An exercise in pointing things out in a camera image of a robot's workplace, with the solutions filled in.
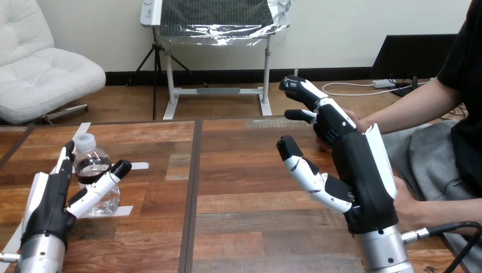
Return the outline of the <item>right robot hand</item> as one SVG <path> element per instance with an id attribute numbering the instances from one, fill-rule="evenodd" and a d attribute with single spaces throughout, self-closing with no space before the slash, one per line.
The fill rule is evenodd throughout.
<path id="1" fill-rule="evenodd" d="M 325 92 L 294 75 L 279 88 L 304 105 L 287 110 L 285 117 L 313 126 L 317 137 L 331 149 L 337 176 L 323 173 L 285 135 L 276 147 L 287 170 L 313 199 L 344 215 L 352 234 L 388 234 L 398 223 L 394 200 L 397 189 L 377 125 L 359 131 L 351 117 Z"/>

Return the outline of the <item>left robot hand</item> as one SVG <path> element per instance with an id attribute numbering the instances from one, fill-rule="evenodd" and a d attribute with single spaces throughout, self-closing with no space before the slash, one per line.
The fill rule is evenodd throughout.
<path id="1" fill-rule="evenodd" d="M 21 247 L 41 234 L 52 235 L 67 247 L 68 232 L 75 220 L 100 202 L 131 171 L 131 162 L 119 160 L 106 173 L 67 200 L 73 171 L 73 149 L 74 141 L 68 142 L 61 149 L 52 174 L 37 173 L 23 217 Z"/>

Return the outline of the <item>person's hand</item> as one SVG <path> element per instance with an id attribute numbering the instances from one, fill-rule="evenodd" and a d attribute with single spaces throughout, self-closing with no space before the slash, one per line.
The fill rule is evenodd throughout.
<path id="1" fill-rule="evenodd" d="M 347 109 L 343 109 L 343 110 L 349 116 L 349 118 L 354 122 L 354 124 L 356 125 L 357 131 L 359 131 L 360 133 L 366 132 L 372 126 L 372 122 L 370 120 L 367 120 L 365 118 L 360 119 L 353 111 L 350 111 Z"/>
<path id="2" fill-rule="evenodd" d="M 426 203 L 415 200 L 405 182 L 399 177 L 394 177 L 394 182 L 397 189 L 394 207 L 400 231 L 407 232 L 425 227 Z"/>

